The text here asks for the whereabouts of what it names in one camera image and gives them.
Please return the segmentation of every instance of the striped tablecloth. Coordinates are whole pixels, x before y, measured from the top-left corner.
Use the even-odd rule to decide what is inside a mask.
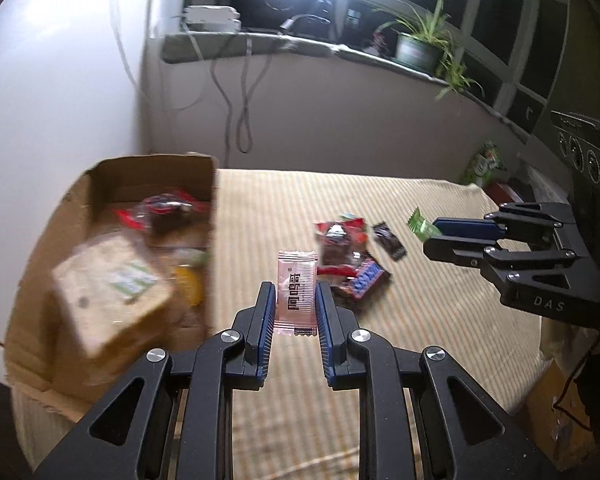
[[[314,222],[352,212],[370,224],[387,222],[409,251],[392,262],[370,243],[393,280],[360,315],[361,326],[405,349],[443,346],[509,411],[544,372],[539,319],[501,306],[476,270],[427,260],[406,226],[416,207],[432,220],[481,218],[494,204],[479,188],[253,170],[220,170],[218,187],[211,297],[217,331],[255,302],[262,281],[276,282],[279,250],[317,249]],[[71,424],[18,390],[13,408],[20,445],[35,467]],[[358,477],[358,396],[327,387],[318,338],[275,335],[266,384],[234,393],[233,421],[236,480]]]

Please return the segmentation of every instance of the black candy bar wrapper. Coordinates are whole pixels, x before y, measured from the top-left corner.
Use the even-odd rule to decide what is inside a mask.
[[[394,262],[407,255],[407,249],[404,248],[402,242],[398,240],[398,237],[389,229],[389,226],[385,222],[374,225],[373,230],[376,234],[376,240],[389,253]]]

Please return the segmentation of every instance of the white device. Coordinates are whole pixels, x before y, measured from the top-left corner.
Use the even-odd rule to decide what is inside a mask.
[[[190,30],[203,32],[238,32],[240,13],[226,6],[189,6],[184,19]]]

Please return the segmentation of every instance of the das logo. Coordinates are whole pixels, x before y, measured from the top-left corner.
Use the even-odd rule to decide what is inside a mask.
[[[551,310],[555,310],[556,312],[562,312],[564,310],[564,302],[563,301],[554,301],[554,300],[543,300],[540,296],[536,296],[534,300],[535,306],[543,306],[544,308],[550,308]]]

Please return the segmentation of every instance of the plant pot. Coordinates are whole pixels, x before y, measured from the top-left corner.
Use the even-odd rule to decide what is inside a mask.
[[[434,75],[444,53],[439,46],[416,40],[409,34],[398,34],[395,60],[408,68]]]

